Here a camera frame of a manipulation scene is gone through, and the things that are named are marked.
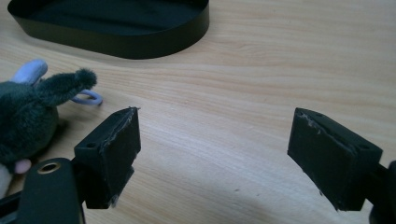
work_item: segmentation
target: black object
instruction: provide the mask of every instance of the black object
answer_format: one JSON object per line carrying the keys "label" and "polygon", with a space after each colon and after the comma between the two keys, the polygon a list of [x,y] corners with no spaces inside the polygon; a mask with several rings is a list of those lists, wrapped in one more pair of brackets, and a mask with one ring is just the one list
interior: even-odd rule
{"label": "black object", "polygon": [[379,164],[382,149],[334,120],[296,108],[288,154],[335,209],[373,204],[370,223],[396,223],[396,163]]}
{"label": "black object", "polygon": [[0,223],[85,223],[81,204],[114,204],[139,151],[137,108],[112,114],[75,147],[72,161],[58,158],[32,167],[23,191],[0,200]]}
{"label": "black object", "polygon": [[209,0],[12,0],[26,34],[127,59],[181,51],[206,33]]}

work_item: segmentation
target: black clamp jaw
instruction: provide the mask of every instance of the black clamp jaw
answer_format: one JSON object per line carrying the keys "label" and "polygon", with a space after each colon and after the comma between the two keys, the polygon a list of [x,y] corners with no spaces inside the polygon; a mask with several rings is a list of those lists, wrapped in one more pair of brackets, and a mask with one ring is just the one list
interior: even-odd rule
{"label": "black clamp jaw", "polygon": [[296,108],[288,154],[336,210],[373,204],[371,224],[396,223],[396,161],[379,164],[382,149],[336,121]]}
{"label": "black clamp jaw", "polygon": [[137,108],[110,115],[76,145],[73,160],[32,167],[23,191],[0,200],[0,223],[85,223],[81,204],[114,205],[134,173],[140,148]]}

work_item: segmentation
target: wood grain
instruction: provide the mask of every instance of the wood grain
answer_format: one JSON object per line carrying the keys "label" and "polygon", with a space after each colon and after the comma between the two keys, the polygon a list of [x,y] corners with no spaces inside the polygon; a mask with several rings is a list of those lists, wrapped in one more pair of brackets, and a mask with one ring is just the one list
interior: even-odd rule
{"label": "wood grain", "polygon": [[368,223],[370,203],[336,212],[286,152],[298,106],[396,160],[395,1],[212,0],[203,39],[143,61],[34,39],[0,1],[1,81],[42,58],[48,76],[91,68],[105,98],[59,106],[63,132],[42,160],[72,159],[111,113],[141,107],[135,174],[116,208],[85,210],[88,223]]}

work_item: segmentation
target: gray plush toy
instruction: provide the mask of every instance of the gray plush toy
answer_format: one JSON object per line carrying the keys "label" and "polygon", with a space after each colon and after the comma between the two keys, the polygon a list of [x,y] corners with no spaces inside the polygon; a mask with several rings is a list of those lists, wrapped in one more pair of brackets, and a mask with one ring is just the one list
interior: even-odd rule
{"label": "gray plush toy", "polygon": [[[22,174],[30,160],[53,136],[58,123],[56,106],[68,100],[99,105],[102,98],[88,91],[96,84],[96,75],[88,69],[58,74],[47,79],[43,60],[26,63],[6,82],[0,83],[0,198],[4,197],[12,174]],[[77,98],[88,94],[93,100]]]}

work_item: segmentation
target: black oval tray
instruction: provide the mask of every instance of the black oval tray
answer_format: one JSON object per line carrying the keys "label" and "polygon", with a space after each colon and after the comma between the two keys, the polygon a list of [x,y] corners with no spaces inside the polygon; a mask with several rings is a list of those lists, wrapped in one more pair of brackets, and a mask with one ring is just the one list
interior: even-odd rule
{"label": "black oval tray", "polygon": [[8,12],[35,38],[127,59],[193,45],[209,27],[209,0],[12,0]]}

